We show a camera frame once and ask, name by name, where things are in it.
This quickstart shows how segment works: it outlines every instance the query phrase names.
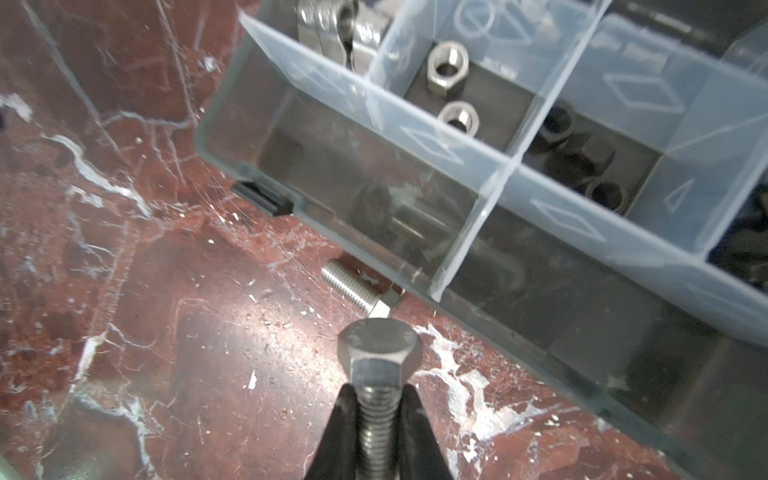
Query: bolt thread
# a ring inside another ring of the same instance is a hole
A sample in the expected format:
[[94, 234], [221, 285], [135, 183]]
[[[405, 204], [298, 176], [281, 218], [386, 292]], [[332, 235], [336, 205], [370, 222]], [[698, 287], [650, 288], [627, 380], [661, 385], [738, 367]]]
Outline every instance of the bolt thread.
[[401, 389], [357, 387], [358, 478], [392, 480], [397, 473], [397, 411]]
[[363, 309], [366, 315], [373, 310], [379, 299], [379, 294], [373, 288], [336, 260], [329, 261], [323, 267], [323, 278], [333, 289]]

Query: stainless steel nut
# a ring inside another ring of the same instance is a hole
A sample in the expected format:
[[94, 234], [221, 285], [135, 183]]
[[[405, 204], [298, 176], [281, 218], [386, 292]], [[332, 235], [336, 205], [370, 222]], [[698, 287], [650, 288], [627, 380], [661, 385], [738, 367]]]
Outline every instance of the stainless steel nut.
[[421, 339], [407, 323], [395, 319], [358, 320], [342, 330], [336, 347], [355, 387], [402, 388], [422, 362]]
[[445, 98], [461, 94], [469, 75], [469, 53], [457, 41], [444, 41], [429, 52], [427, 88]]
[[365, 74], [376, 58], [392, 17], [361, 3], [352, 33], [352, 70]]
[[540, 138], [548, 147], [556, 147], [566, 141], [576, 129], [576, 113], [567, 103], [559, 101], [552, 105], [544, 123], [538, 129]]
[[471, 104], [465, 101], [452, 101], [442, 108], [438, 120], [474, 137], [480, 128], [480, 116]]

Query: stainless steel bolt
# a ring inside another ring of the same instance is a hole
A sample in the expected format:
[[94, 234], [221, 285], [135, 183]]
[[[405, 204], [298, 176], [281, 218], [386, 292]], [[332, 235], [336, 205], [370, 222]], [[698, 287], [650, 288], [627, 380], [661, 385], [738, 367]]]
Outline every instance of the stainless steel bolt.
[[358, 478], [392, 480], [397, 473], [400, 396], [421, 365], [422, 341], [407, 323], [367, 318], [339, 334], [337, 349], [359, 406]]
[[366, 316], [386, 318], [400, 301], [400, 295], [389, 289], [379, 295], [368, 283], [346, 269], [336, 260], [323, 267], [323, 279], [350, 302], [360, 307]]

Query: bolt head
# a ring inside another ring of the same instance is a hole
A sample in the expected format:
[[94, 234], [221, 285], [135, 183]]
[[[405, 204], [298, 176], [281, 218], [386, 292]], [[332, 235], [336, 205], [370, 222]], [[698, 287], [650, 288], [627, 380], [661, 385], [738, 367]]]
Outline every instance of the bolt head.
[[400, 294], [390, 288], [373, 304], [373, 308], [368, 312], [368, 316], [372, 318], [387, 318], [392, 314], [392, 311], [399, 302]]
[[423, 344], [407, 323], [366, 318], [342, 330], [337, 352], [353, 386], [402, 388], [422, 363]]

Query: plastic organizer box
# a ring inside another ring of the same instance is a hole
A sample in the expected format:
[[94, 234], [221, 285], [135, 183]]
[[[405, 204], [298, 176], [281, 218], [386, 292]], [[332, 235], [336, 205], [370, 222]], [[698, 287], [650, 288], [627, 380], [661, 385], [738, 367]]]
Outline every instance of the plastic organizer box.
[[[265, 6], [257, 18], [241, 14], [240, 22], [285, 81], [472, 192], [439, 265], [399, 268], [406, 287], [439, 301], [498, 205], [688, 313], [768, 345], [768, 296], [707, 263], [768, 163], [768, 75], [756, 55], [741, 55], [766, 47], [768, 29], [745, 35], [746, 43], [737, 41], [718, 59], [608, 7], [403, 0], [365, 75], [301, 45], [292, 2]], [[505, 150], [404, 98], [432, 46], [446, 40], [467, 47], [472, 68], [530, 92]], [[625, 217], [522, 163], [558, 99], [660, 153]], [[394, 160], [378, 162], [371, 167], [377, 174], [396, 174]], [[243, 168], [223, 168], [248, 177]]]

